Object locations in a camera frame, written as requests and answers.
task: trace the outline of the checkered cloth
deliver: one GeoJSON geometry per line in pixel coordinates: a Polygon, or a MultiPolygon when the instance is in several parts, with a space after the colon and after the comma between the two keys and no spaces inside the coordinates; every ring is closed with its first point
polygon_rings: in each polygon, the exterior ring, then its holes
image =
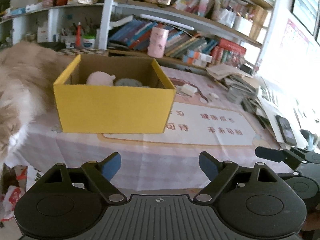
{"type": "Polygon", "coordinates": [[[58,51],[59,55],[76,56],[78,54],[99,54],[103,55],[103,49],[62,49],[58,51]]]}

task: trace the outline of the yellow box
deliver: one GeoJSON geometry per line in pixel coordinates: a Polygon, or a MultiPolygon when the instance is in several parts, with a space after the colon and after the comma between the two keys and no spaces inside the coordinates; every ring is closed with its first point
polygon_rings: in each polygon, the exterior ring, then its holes
{"type": "Polygon", "coordinates": [[[78,55],[53,87],[62,130],[71,133],[162,133],[176,94],[158,62],[144,57],[78,55]],[[86,85],[95,71],[149,88],[86,85]]]}

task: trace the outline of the pink cup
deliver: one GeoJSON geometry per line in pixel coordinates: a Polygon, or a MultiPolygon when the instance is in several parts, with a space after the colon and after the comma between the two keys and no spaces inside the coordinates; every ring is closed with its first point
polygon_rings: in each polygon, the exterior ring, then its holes
{"type": "Polygon", "coordinates": [[[161,58],[164,55],[165,44],[167,43],[169,30],[153,27],[150,35],[148,55],[161,58]]]}

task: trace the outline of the red pen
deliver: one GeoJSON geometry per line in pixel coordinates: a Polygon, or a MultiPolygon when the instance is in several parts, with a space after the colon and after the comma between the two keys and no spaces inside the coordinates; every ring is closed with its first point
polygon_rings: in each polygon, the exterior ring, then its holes
{"type": "Polygon", "coordinates": [[[77,34],[76,34],[76,48],[81,48],[81,22],[78,23],[77,34]]]}

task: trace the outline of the orange cat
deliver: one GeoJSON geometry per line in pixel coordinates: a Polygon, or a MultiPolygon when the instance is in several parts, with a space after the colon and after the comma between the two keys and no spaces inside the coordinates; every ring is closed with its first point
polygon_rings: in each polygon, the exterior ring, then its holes
{"type": "Polygon", "coordinates": [[[67,63],[28,42],[0,52],[0,161],[24,143],[34,118],[53,107],[53,83],[67,63]]]}

